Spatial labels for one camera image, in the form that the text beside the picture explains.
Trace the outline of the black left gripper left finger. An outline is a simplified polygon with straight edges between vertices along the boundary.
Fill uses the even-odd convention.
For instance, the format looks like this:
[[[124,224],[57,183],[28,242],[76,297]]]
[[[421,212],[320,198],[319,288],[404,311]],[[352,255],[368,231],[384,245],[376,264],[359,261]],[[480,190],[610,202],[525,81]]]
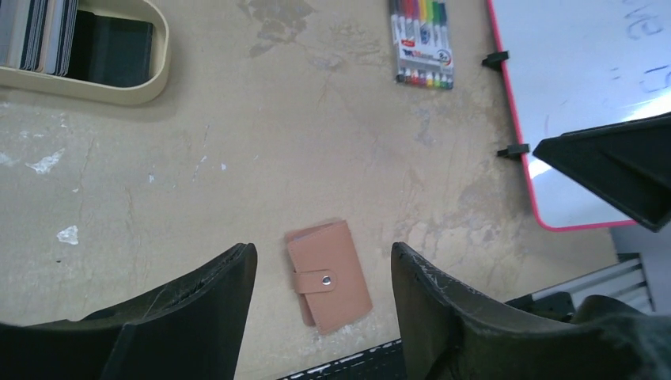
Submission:
[[[245,332],[256,247],[79,321],[2,324],[4,379],[231,379]]]

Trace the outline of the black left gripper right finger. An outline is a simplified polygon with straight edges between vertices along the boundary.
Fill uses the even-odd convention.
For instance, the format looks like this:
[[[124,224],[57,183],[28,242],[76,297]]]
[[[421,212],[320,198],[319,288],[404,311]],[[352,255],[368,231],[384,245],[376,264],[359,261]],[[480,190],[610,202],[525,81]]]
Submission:
[[[519,310],[403,242],[392,288],[410,379],[667,379],[670,319],[591,295],[569,321]]]

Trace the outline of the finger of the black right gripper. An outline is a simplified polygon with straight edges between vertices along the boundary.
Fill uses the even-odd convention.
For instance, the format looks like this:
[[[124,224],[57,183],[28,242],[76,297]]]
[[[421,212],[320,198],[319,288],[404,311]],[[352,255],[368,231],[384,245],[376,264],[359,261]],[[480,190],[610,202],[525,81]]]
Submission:
[[[543,139],[533,156],[652,232],[670,223],[670,114]]]

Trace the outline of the pink leather card holder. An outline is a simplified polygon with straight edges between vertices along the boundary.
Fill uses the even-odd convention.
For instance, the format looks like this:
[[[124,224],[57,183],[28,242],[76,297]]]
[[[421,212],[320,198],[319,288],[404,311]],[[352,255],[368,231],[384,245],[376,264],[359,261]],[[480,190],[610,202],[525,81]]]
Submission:
[[[285,236],[303,321],[325,336],[365,317],[373,303],[346,221]]]

